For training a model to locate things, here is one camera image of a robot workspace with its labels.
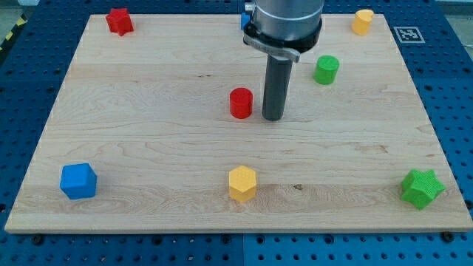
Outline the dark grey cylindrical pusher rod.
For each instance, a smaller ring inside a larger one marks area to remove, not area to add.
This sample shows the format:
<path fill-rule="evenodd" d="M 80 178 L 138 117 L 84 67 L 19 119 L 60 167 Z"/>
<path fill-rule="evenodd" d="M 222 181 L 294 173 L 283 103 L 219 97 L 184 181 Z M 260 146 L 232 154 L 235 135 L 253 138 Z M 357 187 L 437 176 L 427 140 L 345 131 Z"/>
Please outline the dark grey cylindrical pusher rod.
<path fill-rule="evenodd" d="M 262 116 L 266 120 L 277 121 L 284 114 L 292 65 L 289 59 L 267 57 L 262 104 Z"/>

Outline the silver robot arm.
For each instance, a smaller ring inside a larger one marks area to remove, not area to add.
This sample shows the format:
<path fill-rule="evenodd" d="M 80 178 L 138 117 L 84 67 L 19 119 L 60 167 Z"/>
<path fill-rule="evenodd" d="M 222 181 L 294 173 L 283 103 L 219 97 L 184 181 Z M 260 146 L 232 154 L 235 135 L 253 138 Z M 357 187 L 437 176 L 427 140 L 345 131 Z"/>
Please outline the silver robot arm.
<path fill-rule="evenodd" d="M 267 55 L 262 116 L 280 120 L 284 114 L 290 75 L 302 53 L 318 42 L 324 0 L 253 0 L 244 11 L 250 21 L 243 42 Z"/>

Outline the blue block behind arm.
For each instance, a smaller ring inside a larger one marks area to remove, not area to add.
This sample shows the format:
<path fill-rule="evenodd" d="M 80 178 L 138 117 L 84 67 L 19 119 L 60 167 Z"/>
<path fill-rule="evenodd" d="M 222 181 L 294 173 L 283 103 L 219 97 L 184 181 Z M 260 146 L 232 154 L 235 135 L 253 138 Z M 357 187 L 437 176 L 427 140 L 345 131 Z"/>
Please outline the blue block behind arm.
<path fill-rule="evenodd" d="M 245 25 L 251 20 L 251 16 L 247 13 L 241 13 L 240 16 L 240 29 L 244 30 Z"/>

